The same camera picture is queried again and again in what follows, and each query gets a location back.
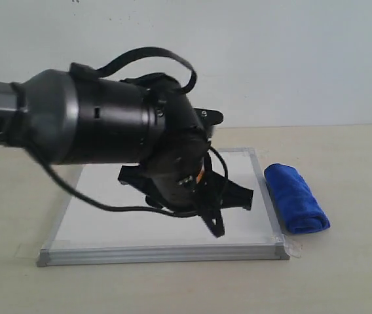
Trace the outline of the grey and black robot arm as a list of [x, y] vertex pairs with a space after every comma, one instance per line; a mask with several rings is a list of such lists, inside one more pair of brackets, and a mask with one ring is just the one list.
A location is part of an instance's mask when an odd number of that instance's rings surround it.
[[[223, 114], [196, 108], [164, 73], [120, 81], [48, 69], [0, 82], [0, 145], [25, 150], [68, 194], [111, 213], [199, 217], [215, 237], [222, 210], [251, 209], [253, 191], [217, 173], [211, 138]], [[55, 165], [120, 164], [118, 180], [144, 205], [112, 206], [66, 183]]]

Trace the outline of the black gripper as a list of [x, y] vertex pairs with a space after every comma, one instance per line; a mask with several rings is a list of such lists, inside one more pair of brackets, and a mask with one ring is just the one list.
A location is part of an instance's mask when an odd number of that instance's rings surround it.
[[221, 209], [240, 207], [251, 209], [253, 190], [240, 186], [212, 169], [209, 156], [202, 160], [202, 167], [195, 176], [188, 176], [185, 182], [173, 175], [147, 177], [140, 166], [122, 166], [118, 181], [141, 192], [147, 205], [156, 209], [192, 212], [194, 205], [203, 207], [199, 216], [210, 233], [216, 237], [225, 235]]

